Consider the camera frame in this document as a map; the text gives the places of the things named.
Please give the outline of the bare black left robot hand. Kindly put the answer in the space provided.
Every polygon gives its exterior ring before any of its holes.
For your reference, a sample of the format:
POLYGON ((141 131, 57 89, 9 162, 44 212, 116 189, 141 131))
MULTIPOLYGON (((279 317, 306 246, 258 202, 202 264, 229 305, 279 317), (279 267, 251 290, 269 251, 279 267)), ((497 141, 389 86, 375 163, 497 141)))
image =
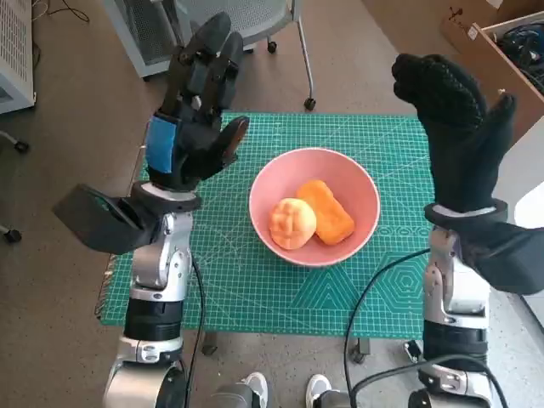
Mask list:
POLYGON ((236 159, 249 127, 247 116, 224 124, 235 96, 243 57, 241 34, 219 12, 185 46, 177 46, 167 70, 167 90, 149 120, 145 160, 152 184, 189 191, 236 159))

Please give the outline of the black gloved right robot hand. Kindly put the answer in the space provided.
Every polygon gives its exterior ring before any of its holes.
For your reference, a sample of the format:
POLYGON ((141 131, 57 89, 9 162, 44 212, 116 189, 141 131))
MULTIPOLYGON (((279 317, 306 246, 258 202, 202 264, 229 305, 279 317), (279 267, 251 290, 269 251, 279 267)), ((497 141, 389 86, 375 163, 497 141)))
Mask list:
POLYGON ((416 108, 428 136, 435 203, 455 213, 492 208, 515 97, 502 93, 489 107, 475 80, 437 54, 399 54, 392 75, 395 95, 416 108))

